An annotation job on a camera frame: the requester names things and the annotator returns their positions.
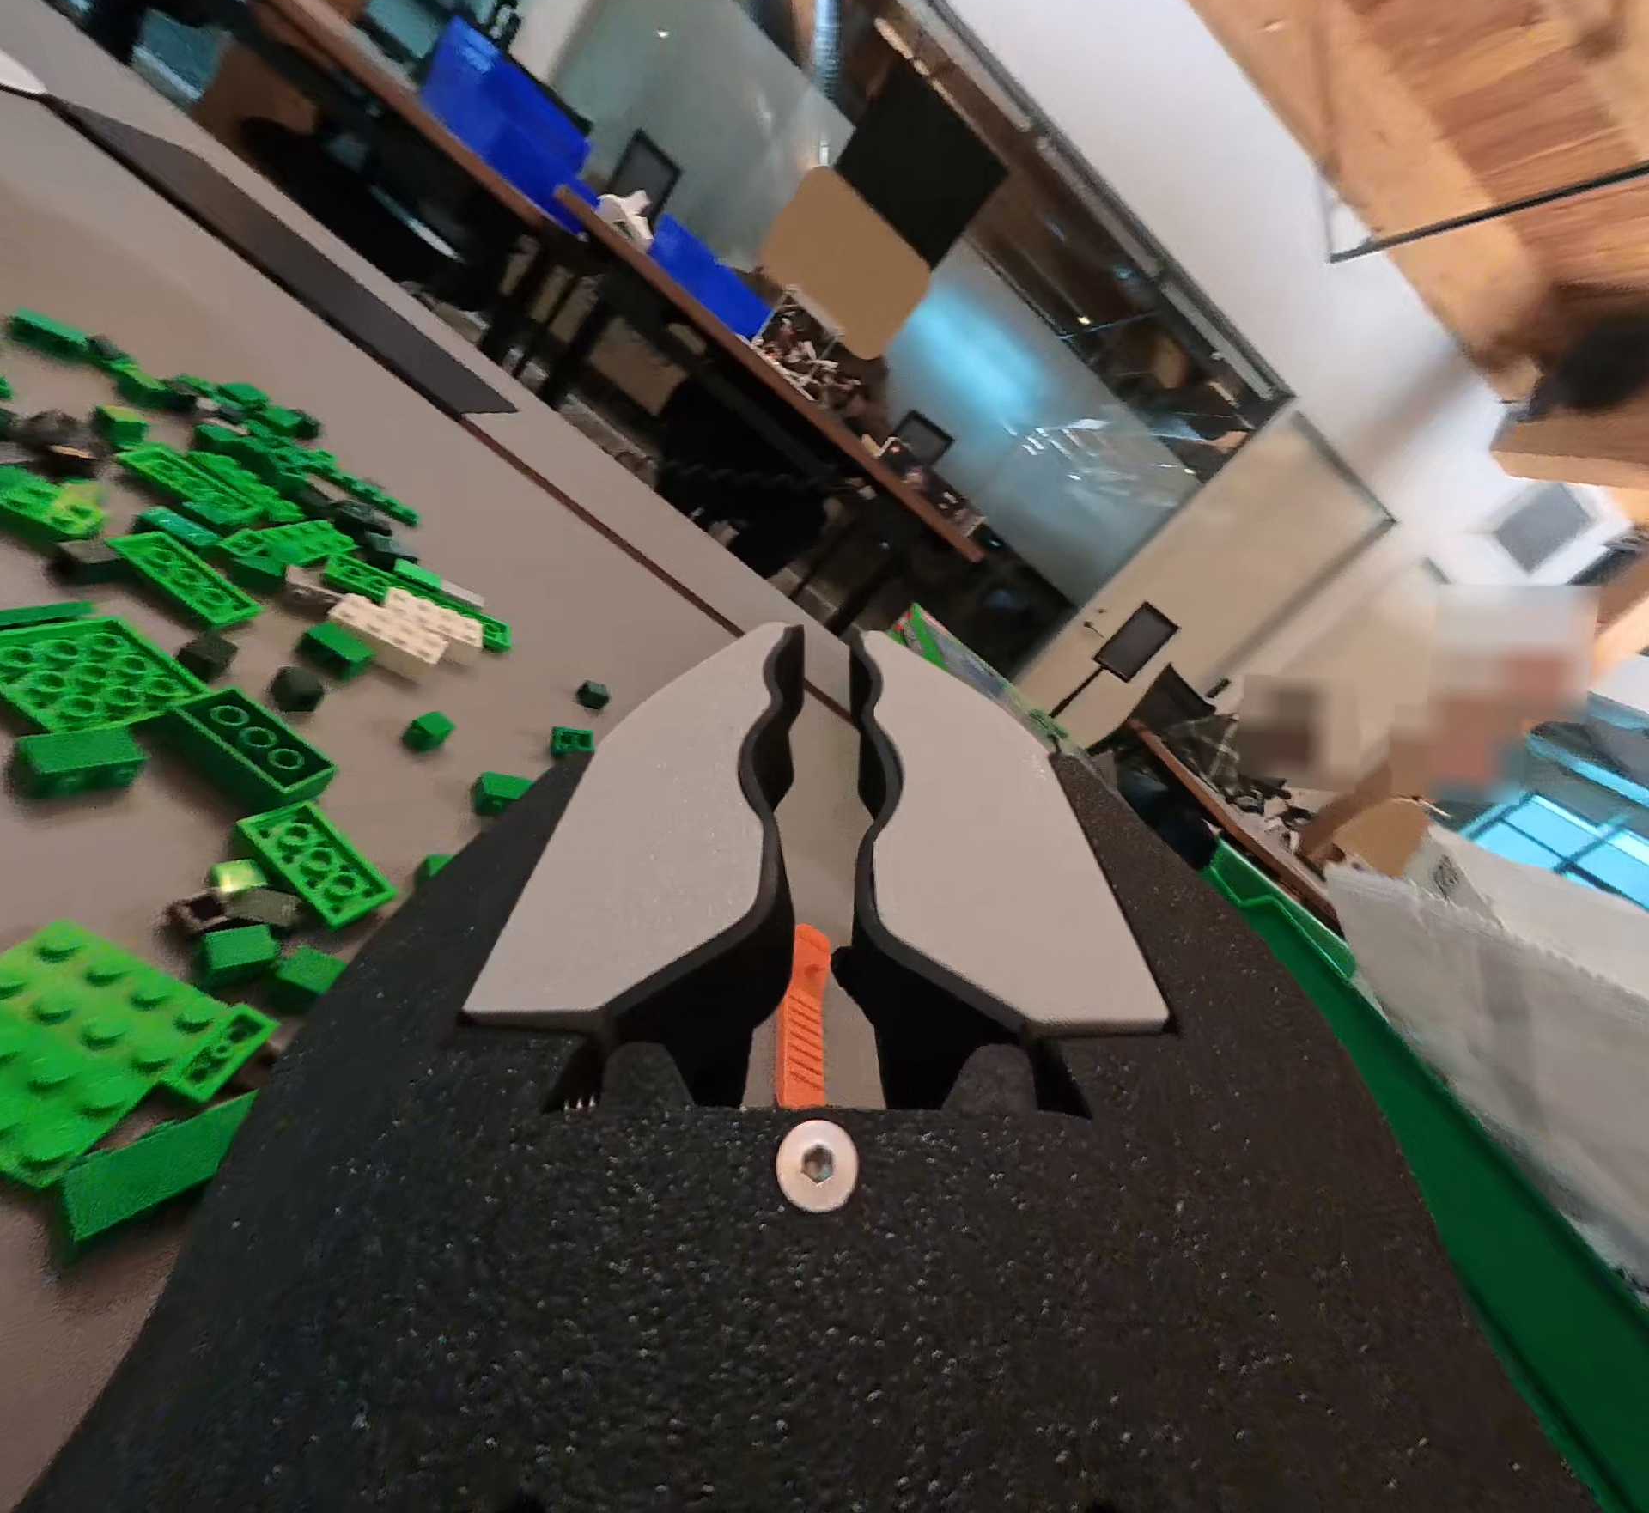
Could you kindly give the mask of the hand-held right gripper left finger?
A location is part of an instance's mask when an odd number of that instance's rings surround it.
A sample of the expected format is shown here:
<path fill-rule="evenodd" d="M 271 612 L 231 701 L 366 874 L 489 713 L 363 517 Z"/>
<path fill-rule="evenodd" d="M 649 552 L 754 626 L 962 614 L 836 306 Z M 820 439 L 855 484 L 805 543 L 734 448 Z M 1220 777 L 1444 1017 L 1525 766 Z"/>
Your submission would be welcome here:
<path fill-rule="evenodd" d="M 463 1014 L 611 1040 L 722 969 L 728 1026 L 761 1021 L 787 979 L 775 810 L 803 699 L 803 630 L 763 623 L 630 711 L 573 785 Z"/>

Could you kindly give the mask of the small white brick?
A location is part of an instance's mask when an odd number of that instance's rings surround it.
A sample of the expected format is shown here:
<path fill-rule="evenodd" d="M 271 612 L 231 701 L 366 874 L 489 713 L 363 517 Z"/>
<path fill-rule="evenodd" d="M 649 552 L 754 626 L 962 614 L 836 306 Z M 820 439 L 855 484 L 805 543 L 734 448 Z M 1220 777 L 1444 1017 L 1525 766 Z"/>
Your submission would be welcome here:
<path fill-rule="evenodd" d="M 483 630 L 474 617 L 399 590 L 380 600 L 340 595 L 327 617 L 365 642 L 382 668 L 403 680 L 422 680 L 443 662 L 472 662 L 483 654 Z"/>

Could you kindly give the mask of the green wide plate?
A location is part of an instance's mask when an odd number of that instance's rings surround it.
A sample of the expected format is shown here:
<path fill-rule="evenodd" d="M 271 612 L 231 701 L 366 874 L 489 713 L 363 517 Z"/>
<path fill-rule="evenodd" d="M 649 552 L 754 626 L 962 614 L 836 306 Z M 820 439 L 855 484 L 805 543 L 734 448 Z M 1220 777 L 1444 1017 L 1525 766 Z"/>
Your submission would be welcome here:
<path fill-rule="evenodd" d="M 131 728 L 207 685 L 119 617 L 13 628 L 1 637 L 1 699 L 36 733 Z"/>

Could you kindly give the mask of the black wall screen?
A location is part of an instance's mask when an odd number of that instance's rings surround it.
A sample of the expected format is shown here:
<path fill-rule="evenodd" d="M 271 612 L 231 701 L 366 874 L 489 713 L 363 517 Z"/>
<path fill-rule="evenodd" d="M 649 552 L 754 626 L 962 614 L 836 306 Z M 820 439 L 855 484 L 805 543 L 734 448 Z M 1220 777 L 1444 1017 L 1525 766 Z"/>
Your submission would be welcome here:
<path fill-rule="evenodd" d="M 834 171 L 928 268 L 947 257 L 1007 176 L 997 152 L 905 60 L 879 83 Z"/>

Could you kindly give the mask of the wall air vent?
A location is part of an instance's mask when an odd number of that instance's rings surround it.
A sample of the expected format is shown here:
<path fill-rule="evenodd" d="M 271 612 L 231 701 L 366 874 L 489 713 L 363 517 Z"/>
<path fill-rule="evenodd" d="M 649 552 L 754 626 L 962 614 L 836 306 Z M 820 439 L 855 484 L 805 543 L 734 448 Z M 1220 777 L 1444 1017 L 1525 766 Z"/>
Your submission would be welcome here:
<path fill-rule="evenodd" d="M 1555 585 L 1577 581 L 1627 529 L 1605 491 L 1546 481 L 1510 498 L 1484 536 L 1513 576 Z"/>

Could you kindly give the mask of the tan rounded divider panel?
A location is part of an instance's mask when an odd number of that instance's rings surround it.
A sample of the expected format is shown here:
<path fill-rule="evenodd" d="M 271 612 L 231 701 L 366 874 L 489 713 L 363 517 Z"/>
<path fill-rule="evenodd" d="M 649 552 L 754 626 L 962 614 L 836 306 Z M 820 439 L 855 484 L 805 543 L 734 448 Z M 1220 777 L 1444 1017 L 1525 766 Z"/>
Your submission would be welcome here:
<path fill-rule="evenodd" d="M 931 283 L 921 254 L 827 166 L 799 178 L 758 247 L 756 268 L 860 358 L 884 354 Z"/>

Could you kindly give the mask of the large green studded plate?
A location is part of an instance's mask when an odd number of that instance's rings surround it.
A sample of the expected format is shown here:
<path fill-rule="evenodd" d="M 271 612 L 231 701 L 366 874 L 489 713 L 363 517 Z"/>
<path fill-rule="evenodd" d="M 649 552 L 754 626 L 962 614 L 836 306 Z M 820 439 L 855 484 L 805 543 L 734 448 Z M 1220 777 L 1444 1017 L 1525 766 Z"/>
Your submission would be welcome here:
<path fill-rule="evenodd" d="M 1 1175 L 44 1189 L 153 1090 L 211 1100 L 278 1023 L 69 920 L 1 953 Z"/>

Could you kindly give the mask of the orange brick separator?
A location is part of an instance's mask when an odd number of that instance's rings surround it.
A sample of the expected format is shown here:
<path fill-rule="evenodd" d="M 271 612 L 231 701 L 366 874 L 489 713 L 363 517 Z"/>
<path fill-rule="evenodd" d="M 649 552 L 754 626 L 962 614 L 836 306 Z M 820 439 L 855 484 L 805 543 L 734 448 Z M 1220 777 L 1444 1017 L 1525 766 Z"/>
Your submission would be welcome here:
<path fill-rule="evenodd" d="M 772 1097 L 784 1111 L 827 1102 L 825 991 L 832 974 L 829 939 L 810 924 L 793 927 L 791 972 L 772 1019 Z"/>

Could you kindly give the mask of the green plastic bin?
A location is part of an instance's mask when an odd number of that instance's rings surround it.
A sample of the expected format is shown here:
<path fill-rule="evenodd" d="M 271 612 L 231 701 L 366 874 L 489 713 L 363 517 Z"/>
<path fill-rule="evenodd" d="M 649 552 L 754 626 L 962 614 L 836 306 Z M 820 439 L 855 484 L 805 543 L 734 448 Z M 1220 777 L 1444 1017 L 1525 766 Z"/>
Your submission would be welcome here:
<path fill-rule="evenodd" d="M 1402 1042 L 1349 946 L 1217 843 L 1203 879 L 1312 1000 L 1428 1206 L 1470 1310 L 1513 1384 L 1603 1509 L 1647 1507 L 1647 1317 L 1626 1284 Z"/>

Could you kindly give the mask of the wooden office table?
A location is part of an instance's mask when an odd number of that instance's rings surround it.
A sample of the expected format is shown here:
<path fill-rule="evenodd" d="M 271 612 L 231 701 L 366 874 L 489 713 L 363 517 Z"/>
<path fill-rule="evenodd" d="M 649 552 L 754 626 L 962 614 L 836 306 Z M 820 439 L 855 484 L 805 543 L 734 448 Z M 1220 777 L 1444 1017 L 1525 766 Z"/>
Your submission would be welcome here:
<path fill-rule="evenodd" d="M 1189 765 L 1181 761 L 1165 742 L 1141 720 L 1129 718 L 1125 732 L 1136 740 L 1184 796 L 1215 825 L 1217 832 L 1233 844 L 1248 862 L 1265 870 L 1271 881 L 1281 886 L 1291 900 L 1309 908 L 1323 924 L 1338 929 L 1335 907 L 1328 886 L 1319 872 L 1293 855 L 1286 843 L 1267 832 L 1257 815 L 1234 808 L 1226 798 Z"/>
<path fill-rule="evenodd" d="M 214 6 L 216 17 L 235 39 L 250 46 L 268 69 L 290 81 L 327 115 L 366 131 L 373 114 L 391 114 L 515 221 L 519 233 L 529 240 L 529 257 L 514 287 L 493 306 L 479 349 L 512 377 L 522 379 L 529 363 L 531 299 L 554 270 L 585 264 L 588 247 L 444 128 L 422 103 L 413 84 L 325 0 L 200 3 Z"/>
<path fill-rule="evenodd" d="M 578 223 L 599 273 L 592 306 L 545 375 L 541 398 L 559 405 L 609 321 L 621 320 L 651 339 L 656 349 L 673 354 L 692 375 L 715 386 L 716 396 L 810 482 L 845 493 L 871 489 L 876 503 L 862 502 L 827 552 L 817 553 L 812 564 L 812 572 L 820 572 L 831 555 L 855 538 L 869 538 L 876 547 L 871 571 L 824 621 L 834 637 L 851 630 L 876 595 L 907 572 L 917 543 L 933 541 L 969 567 L 983 562 L 985 552 L 969 534 L 867 451 L 839 418 L 791 386 L 770 360 L 727 328 L 649 252 L 602 221 L 571 186 L 557 186 L 554 200 L 567 219 Z"/>

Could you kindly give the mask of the scatter of small green bricks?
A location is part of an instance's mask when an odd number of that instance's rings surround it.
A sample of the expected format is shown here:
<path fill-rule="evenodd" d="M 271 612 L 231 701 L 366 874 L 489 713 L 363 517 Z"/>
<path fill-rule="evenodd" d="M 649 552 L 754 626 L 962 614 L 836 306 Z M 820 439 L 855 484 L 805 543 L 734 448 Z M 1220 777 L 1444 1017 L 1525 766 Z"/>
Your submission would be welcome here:
<path fill-rule="evenodd" d="M 299 446 L 264 420 L 269 406 L 217 410 L 190 389 L 178 389 L 179 415 L 110 401 L 29 410 L 18 420 L 3 411 L 3 631 L 119 617 L 207 685 L 148 723 L 82 733 L 36 733 L 3 706 L 3 784 L 27 801 L 103 801 L 164 753 L 238 810 L 226 858 L 209 863 L 202 888 L 164 907 L 164 924 L 190 952 L 188 972 L 159 969 L 278 1023 L 211 1100 L 157 1088 L 88 1152 L 249 1092 L 245 1073 L 266 1068 L 269 1042 L 323 998 L 349 950 L 365 946 L 366 972 L 386 972 L 392 991 L 441 998 L 437 1023 L 453 1023 L 586 765 L 576 756 L 545 780 L 550 733 L 541 773 L 481 770 L 469 806 L 483 830 L 455 851 L 425 853 L 398 888 L 320 806 L 337 763 L 290 720 L 306 720 L 327 692 L 373 668 L 387 671 L 327 612 L 340 595 L 418 595 L 479 623 L 479 661 L 508 656 L 512 630 L 483 595 L 418 557 L 405 586 L 368 557 L 356 529 L 410 526 L 410 510 L 384 514 L 394 495 L 335 493 L 342 467 L 321 453 L 318 472 L 304 469 Z M 221 411 L 250 420 L 228 424 Z M 405 723 L 399 744 L 422 758 L 455 728 L 425 709 Z M 56 1182 L 3 1187 L 51 1203 L 58 1261 L 195 1201 L 195 1192 L 178 1197 L 75 1249 L 62 1236 Z"/>

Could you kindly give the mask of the blue storage bin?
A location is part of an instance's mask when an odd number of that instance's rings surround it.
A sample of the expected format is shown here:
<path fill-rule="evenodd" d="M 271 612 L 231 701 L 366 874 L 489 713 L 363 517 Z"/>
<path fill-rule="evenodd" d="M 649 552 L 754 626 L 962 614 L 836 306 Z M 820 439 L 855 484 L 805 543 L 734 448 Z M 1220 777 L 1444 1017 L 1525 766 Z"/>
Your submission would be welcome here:
<path fill-rule="evenodd" d="M 737 337 L 748 342 L 765 328 L 772 302 L 666 211 L 652 223 L 649 256 Z"/>
<path fill-rule="evenodd" d="M 451 15 L 418 81 L 420 105 L 505 183 L 547 200 L 588 155 L 585 131 L 493 39 Z"/>

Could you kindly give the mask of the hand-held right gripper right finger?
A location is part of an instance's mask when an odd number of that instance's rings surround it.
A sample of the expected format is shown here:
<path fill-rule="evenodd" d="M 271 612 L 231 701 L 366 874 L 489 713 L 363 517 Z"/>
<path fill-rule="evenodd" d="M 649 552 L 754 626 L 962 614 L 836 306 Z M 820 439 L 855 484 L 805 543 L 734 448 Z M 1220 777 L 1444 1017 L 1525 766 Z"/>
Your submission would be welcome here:
<path fill-rule="evenodd" d="M 1016 1042 L 1155 1035 L 1170 1009 L 1042 742 L 886 635 L 850 659 L 857 791 L 843 991 L 877 1031 L 962 1014 Z"/>

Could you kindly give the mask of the large window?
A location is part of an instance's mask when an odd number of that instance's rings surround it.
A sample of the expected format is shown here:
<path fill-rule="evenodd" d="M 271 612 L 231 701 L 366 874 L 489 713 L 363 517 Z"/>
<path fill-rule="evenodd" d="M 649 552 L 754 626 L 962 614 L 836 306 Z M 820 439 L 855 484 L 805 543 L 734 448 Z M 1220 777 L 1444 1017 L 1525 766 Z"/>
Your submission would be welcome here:
<path fill-rule="evenodd" d="M 1593 697 L 1579 721 L 1534 725 L 1506 780 L 1461 834 L 1504 860 L 1645 908 L 1645 714 Z"/>

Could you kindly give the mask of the dark green flat tile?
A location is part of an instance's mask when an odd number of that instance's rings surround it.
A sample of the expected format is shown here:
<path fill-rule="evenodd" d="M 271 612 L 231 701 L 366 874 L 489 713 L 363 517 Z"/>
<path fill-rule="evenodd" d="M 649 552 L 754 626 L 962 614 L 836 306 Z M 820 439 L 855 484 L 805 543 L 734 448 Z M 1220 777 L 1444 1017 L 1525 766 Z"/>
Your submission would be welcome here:
<path fill-rule="evenodd" d="M 82 1248 L 202 1189 L 256 1102 L 257 1092 L 249 1090 L 153 1125 L 126 1145 L 77 1158 L 56 1182 L 65 1244 Z"/>

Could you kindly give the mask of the large white paper bag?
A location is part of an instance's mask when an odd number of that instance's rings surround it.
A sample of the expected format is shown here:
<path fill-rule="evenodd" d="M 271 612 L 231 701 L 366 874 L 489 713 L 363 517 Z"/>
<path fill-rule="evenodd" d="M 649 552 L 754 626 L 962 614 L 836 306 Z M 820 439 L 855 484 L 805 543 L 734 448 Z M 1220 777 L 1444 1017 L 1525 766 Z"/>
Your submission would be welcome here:
<path fill-rule="evenodd" d="M 1447 830 L 1326 884 L 1362 993 L 1645 1300 L 1645 910 Z"/>

